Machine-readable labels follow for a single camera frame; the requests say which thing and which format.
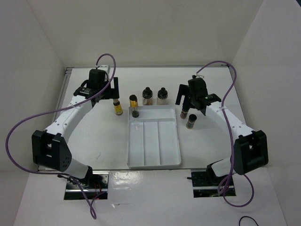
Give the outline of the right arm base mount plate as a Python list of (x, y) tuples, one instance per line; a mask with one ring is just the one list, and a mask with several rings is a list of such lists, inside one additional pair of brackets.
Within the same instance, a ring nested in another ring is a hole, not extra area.
[(192, 169), (187, 179), (192, 183), (194, 198), (220, 197), (218, 185), (226, 176), (216, 177), (206, 170)]

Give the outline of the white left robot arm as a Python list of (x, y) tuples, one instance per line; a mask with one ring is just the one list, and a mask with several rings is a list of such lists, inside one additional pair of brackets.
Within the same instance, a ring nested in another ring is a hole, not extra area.
[(77, 179), (83, 188), (101, 183), (102, 176), (93, 173), (92, 167), (82, 164), (72, 157), (68, 141), (79, 122), (100, 100), (118, 99), (118, 78), (109, 83), (110, 67), (98, 66), (89, 71), (85, 80), (73, 93), (69, 109), (43, 131), (36, 130), (32, 135), (33, 162)]

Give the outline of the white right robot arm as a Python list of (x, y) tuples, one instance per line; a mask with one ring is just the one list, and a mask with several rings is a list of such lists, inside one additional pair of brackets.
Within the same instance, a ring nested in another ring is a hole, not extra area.
[(217, 185), (229, 172), (244, 175), (268, 164), (267, 136), (262, 130), (255, 131), (238, 119), (216, 94), (209, 94), (202, 78), (194, 76), (188, 84), (178, 89), (176, 105), (182, 105), (180, 117), (190, 121), (188, 115), (196, 109), (215, 122), (224, 132), (229, 133), (233, 149), (230, 157), (211, 163), (206, 168), (206, 180)]

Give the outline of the yellow oil bottle tan cap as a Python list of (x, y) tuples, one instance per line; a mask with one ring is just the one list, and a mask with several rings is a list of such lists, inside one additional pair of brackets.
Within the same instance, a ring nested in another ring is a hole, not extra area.
[(120, 101), (118, 99), (113, 99), (113, 105), (116, 115), (121, 115), (123, 113), (123, 109), (121, 107)]

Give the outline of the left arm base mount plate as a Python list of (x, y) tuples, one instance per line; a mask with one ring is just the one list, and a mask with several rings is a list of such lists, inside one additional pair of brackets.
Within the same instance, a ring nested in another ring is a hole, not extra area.
[[(109, 171), (95, 171), (95, 175), (99, 175), (102, 180), (94, 182), (92, 185), (80, 184), (85, 195), (89, 200), (96, 198), (97, 200), (108, 199)], [(80, 188), (74, 182), (68, 180), (66, 182), (64, 200), (84, 200)]]

